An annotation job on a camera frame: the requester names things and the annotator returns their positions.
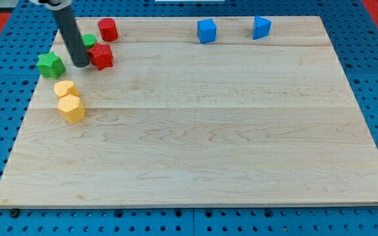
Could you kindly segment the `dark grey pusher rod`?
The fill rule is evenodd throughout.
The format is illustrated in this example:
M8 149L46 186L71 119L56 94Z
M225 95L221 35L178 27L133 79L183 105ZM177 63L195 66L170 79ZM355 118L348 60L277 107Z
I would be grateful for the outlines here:
M89 55L75 21L71 3L56 3L52 14L74 66L77 68L88 66Z

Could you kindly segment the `silver rod mount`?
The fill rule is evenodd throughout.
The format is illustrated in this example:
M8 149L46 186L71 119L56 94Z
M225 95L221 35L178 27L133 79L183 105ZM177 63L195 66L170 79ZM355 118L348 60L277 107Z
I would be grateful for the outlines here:
M49 10L61 10L69 7L72 4L72 0L30 0L35 5L43 5Z

